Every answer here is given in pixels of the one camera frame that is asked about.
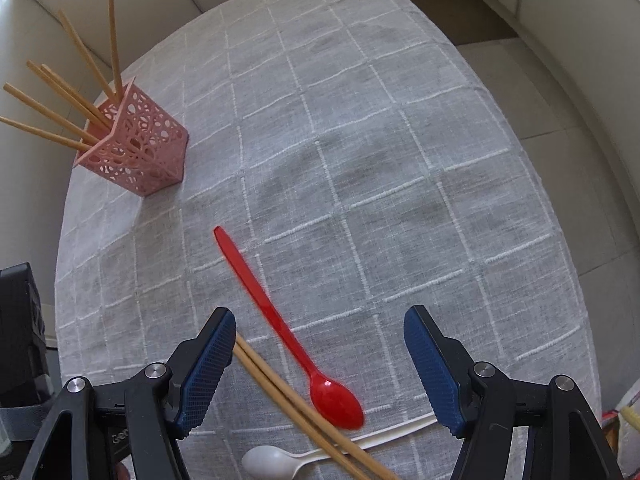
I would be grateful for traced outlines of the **white plastic spoon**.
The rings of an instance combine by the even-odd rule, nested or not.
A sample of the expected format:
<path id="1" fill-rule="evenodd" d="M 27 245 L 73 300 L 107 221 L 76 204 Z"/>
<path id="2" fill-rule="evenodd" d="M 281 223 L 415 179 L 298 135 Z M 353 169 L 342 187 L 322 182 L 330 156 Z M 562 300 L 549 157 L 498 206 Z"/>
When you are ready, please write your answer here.
<path id="1" fill-rule="evenodd" d="M 389 426 L 355 439 L 356 445 L 363 450 L 376 448 L 435 425 L 437 422 L 434 412 Z M 247 451 L 241 460 L 243 469 L 254 479 L 294 479 L 296 474 L 305 466 L 330 456 L 321 448 L 302 454 L 294 454 L 273 445 L 258 445 Z"/>

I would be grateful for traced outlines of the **long wooden chopstick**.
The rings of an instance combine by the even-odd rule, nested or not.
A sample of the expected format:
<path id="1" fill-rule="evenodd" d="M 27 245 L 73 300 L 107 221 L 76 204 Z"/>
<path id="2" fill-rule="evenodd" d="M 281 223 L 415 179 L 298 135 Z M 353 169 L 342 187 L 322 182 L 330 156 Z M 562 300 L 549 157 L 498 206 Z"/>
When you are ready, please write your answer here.
<path id="1" fill-rule="evenodd" d="M 366 451 L 363 451 L 312 408 L 239 334 L 235 335 L 235 344 L 240 346 L 259 369 L 273 382 L 273 385 L 294 405 L 294 408 L 297 408 L 326 440 L 329 440 L 346 458 L 361 468 L 370 479 L 372 477 L 378 477 L 379 479 L 399 479 L 397 474 L 382 465 Z"/>

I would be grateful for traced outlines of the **short visible wooden chopstick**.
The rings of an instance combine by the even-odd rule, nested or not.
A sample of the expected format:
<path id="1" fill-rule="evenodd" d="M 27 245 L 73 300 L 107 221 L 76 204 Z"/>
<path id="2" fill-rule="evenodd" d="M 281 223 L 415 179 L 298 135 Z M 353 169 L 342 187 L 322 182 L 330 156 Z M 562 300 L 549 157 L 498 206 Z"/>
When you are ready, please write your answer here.
<path id="1" fill-rule="evenodd" d="M 304 434 L 322 451 L 326 452 L 335 463 L 339 464 L 344 471 L 347 471 L 352 478 L 358 480 L 370 480 L 363 470 L 357 467 L 351 460 L 345 457 L 340 450 L 329 440 L 320 434 L 320 432 L 311 425 L 308 419 L 285 397 L 285 395 L 275 386 L 273 382 L 259 369 L 259 367 L 250 359 L 250 357 L 240 348 L 238 344 L 233 348 L 234 356 L 242 363 L 248 374 L 253 377 L 259 387 L 267 393 L 267 396 L 280 408 L 280 410 L 288 416 L 294 424 L 303 431 Z"/>

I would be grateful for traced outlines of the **wooden chopstick pile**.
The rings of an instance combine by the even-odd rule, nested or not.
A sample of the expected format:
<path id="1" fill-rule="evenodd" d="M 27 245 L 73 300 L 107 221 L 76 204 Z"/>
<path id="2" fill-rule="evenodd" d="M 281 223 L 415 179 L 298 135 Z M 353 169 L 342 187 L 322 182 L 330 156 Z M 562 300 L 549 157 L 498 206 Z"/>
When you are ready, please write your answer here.
<path id="1" fill-rule="evenodd" d="M 78 138 L 81 138 L 82 140 L 86 141 L 89 145 L 96 145 L 99 142 L 98 138 L 88 133 L 86 130 L 81 129 L 80 127 L 78 127 L 78 125 L 73 124 L 68 119 L 58 114 L 57 112 L 50 110 L 49 107 L 42 105 L 41 103 L 33 99 L 31 96 L 28 96 L 26 93 L 24 93 L 20 89 L 17 89 L 16 87 L 12 86 L 12 84 L 9 84 L 8 82 L 6 82 L 3 85 L 3 90 L 5 92 L 8 92 L 11 96 L 14 96 L 15 99 L 18 99 L 23 104 L 26 104 L 27 106 L 33 108 L 41 115 L 46 116 L 47 118 L 53 120 L 58 125 L 65 128 L 66 130 L 72 132 L 75 136 L 78 136 Z"/>
<path id="2" fill-rule="evenodd" d="M 85 46 L 84 42 L 81 40 L 80 36 L 74 29 L 74 26 L 63 10 L 58 10 L 58 18 L 60 19 L 64 30 L 67 32 L 67 35 L 70 36 L 70 40 L 72 40 L 72 43 L 89 67 L 89 70 L 93 74 L 94 78 L 96 78 L 96 81 L 99 83 L 105 95 L 114 105 L 117 105 L 119 103 L 119 100 L 117 99 L 116 93 L 111 89 L 107 80 L 101 73 L 99 66 L 96 65 L 96 61 L 93 59 L 91 52 Z"/>
<path id="3" fill-rule="evenodd" d="M 100 119 L 97 114 L 94 114 L 92 110 L 89 110 L 88 106 L 85 106 L 85 104 L 81 102 L 81 99 L 78 99 L 73 92 L 69 92 L 62 86 L 62 84 L 57 82 L 52 76 L 48 75 L 42 68 L 38 67 L 31 60 L 26 62 L 26 66 L 62 99 L 69 102 L 75 110 L 78 110 L 79 113 L 83 114 L 90 124 L 98 127 L 103 132 L 109 133 L 111 131 L 111 126 L 106 122 L 106 120 Z"/>

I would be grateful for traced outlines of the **snack packages in basket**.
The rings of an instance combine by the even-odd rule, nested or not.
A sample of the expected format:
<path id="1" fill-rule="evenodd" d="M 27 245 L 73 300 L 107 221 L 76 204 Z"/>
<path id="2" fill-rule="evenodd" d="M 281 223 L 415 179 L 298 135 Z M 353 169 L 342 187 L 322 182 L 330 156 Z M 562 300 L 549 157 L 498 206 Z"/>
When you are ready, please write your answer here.
<path id="1" fill-rule="evenodd" d="M 603 414 L 603 430 L 625 479 L 638 479 L 639 453 L 639 382 Z"/>

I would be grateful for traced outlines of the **pink perforated utensil holder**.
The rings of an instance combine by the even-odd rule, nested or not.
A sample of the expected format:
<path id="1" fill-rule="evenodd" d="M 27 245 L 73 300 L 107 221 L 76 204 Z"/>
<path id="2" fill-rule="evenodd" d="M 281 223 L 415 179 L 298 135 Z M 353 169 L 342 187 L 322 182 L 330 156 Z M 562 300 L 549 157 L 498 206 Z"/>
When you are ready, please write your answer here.
<path id="1" fill-rule="evenodd" d="M 133 80 L 119 106 L 105 100 L 98 110 L 112 122 L 111 131 L 88 125 L 99 142 L 76 154 L 76 167 L 142 197 L 182 181 L 189 133 Z"/>

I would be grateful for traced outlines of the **grey checked tablecloth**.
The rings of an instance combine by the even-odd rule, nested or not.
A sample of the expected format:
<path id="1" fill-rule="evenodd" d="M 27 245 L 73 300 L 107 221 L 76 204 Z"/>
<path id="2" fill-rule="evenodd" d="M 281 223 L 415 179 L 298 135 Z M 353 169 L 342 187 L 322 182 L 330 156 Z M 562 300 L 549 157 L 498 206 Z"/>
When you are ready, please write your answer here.
<path id="1" fill-rule="evenodd" d="M 587 309 L 521 143 L 409 0 L 230 0 L 127 68 L 188 130 L 181 183 L 139 197 L 76 168 L 58 245 L 64 378 L 163 361 L 216 307 L 298 393 L 308 379 L 214 240 L 234 240 L 367 431 L 430 410 L 404 316 L 430 310 L 508 376 L 601 406 Z"/>

